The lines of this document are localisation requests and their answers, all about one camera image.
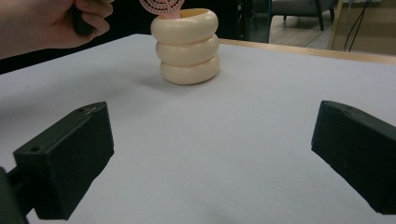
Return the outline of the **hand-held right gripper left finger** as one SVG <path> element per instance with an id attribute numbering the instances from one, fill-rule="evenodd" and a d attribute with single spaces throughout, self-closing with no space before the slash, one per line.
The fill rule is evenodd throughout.
<path id="1" fill-rule="evenodd" d="M 114 154 L 105 102 L 66 115 L 13 152 L 24 214 L 68 219 Z"/>

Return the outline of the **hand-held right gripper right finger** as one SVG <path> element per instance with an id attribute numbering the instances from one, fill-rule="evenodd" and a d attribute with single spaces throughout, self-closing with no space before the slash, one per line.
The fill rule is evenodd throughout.
<path id="1" fill-rule="evenodd" d="M 311 150 L 382 215 L 396 215 L 396 127 L 350 105 L 320 103 Z"/>

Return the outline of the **pink hairbrush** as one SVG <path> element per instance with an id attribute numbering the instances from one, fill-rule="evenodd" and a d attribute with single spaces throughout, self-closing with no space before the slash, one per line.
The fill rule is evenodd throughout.
<path id="1" fill-rule="evenodd" d="M 139 0 L 139 2 L 151 14 L 165 19 L 179 19 L 185 0 Z"/>

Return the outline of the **cream ringed holder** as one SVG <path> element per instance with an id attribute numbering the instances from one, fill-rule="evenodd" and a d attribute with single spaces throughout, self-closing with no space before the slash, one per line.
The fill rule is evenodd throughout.
<path id="1" fill-rule="evenodd" d="M 206 8 L 180 11 L 179 19 L 157 17 L 150 26 L 164 79 L 192 85 L 214 77 L 220 68 L 217 15 Z"/>

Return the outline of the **dark stand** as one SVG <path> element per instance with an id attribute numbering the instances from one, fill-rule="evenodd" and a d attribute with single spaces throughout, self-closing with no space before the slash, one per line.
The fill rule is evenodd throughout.
<path id="1" fill-rule="evenodd" d="M 251 42 L 269 42 L 270 0 L 237 0 L 237 37 Z"/>

